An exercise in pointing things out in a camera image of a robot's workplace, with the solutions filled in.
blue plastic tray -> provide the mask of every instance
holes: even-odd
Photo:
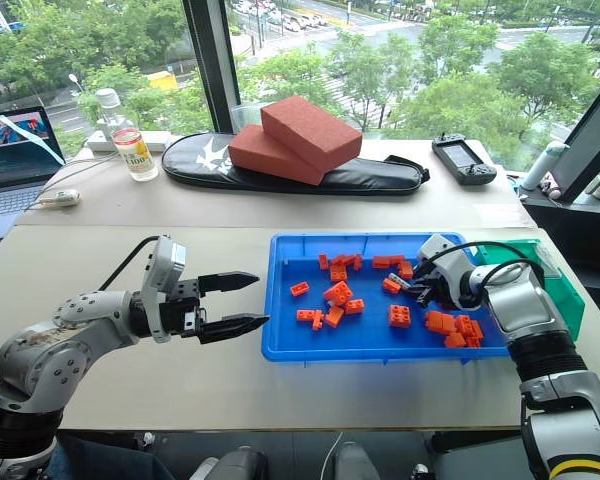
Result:
[[[454,243],[464,243],[456,233],[440,232]],[[403,254],[413,265],[422,244],[432,233],[353,233],[353,234],[280,234],[271,239],[269,277],[265,311],[271,319],[262,333],[262,354],[275,362],[325,360],[368,361],[458,358],[473,359],[508,356],[504,338],[486,308],[470,312],[485,335],[482,348],[445,348],[444,336],[429,332],[424,325],[427,310],[440,310],[435,302],[427,310],[418,307],[403,293],[392,295],[382,288],[382,280],[391,270],[374,270],[375,255]],[[308,322],[296,320],[296,310],[327,311],[322,293],[333,283],[328,271],[320,270],[318,255],[329,258],[338,254],[360,253],[363,268],[348,268],[347,284],[353,298],[362,298],[365,309],[359,315],[345,315],[338,328],[326,323],[314,332]],[[309,293],[293,297],[289,287],[309,283]],[[411,327],[389,327],[390,304],[406,305],[411,310]]]

power strip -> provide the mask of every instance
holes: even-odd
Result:
[[[142,131],[142,138],[150,152],[164,152],[171,144],[171,133],[166,131]],[[102,130],[93,132],[86,143],[87,148],[94,152],[115,152],[116,146],[105,137]]]

handheld controller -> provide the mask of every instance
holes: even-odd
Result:
[[[486,165],[458,133],[434,138],[433,152],[460,185],[484,185],[496,178],[496,169]]]

robotic arm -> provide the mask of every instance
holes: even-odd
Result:
[[[140,292],[106,291],[147,243],[155,241]],[[200,298],[237,290],[258,277],[230,272],[179,280],[185,248],[167,236],[149,237],[96,291],[57,307],[48,320],[21,330],[0,349],[0,479],[39,478],[55,447],[62,412],[78,383],[106,353],[140,338],[171,335],[209,343],[260,327],[268,316],[239,314],[207,323]]]
[[[465,246],[433,235],[407,293],[423,307],[434,299],[448,309],[486,303],[522,381],[521,433],[532,473],[538,480],[600,479],[600,380],[576,353],[542,268],[526,258],[476,267]]]

laptop keyboard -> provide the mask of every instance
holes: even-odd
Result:
[[[0,194],[0,215],[24,210],[40,194],[40,190],[5,192]]]

